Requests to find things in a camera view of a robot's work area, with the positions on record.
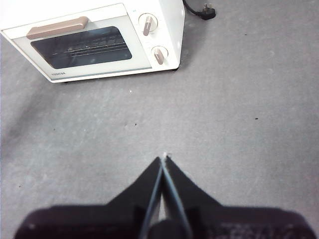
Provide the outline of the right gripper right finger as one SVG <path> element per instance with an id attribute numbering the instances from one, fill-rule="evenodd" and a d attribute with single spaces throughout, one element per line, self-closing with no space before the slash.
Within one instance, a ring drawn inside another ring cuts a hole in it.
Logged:
<path id="1" fill-rule="evenodd" d="M 306 219 L 270 207 L 226 206 L 199 188 L 167 157 L 165 180 L 187 232 L 194 239 L 315 239 Z"/>

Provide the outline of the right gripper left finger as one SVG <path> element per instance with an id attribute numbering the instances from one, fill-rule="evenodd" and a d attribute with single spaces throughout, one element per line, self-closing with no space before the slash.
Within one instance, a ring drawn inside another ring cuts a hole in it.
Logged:
<path id="1" fill-rule="evenodd" d="M 29 213 L 16 239 L 136 239 L 159 189 L 160 158 L 107 204 L 56 205 Z"/>

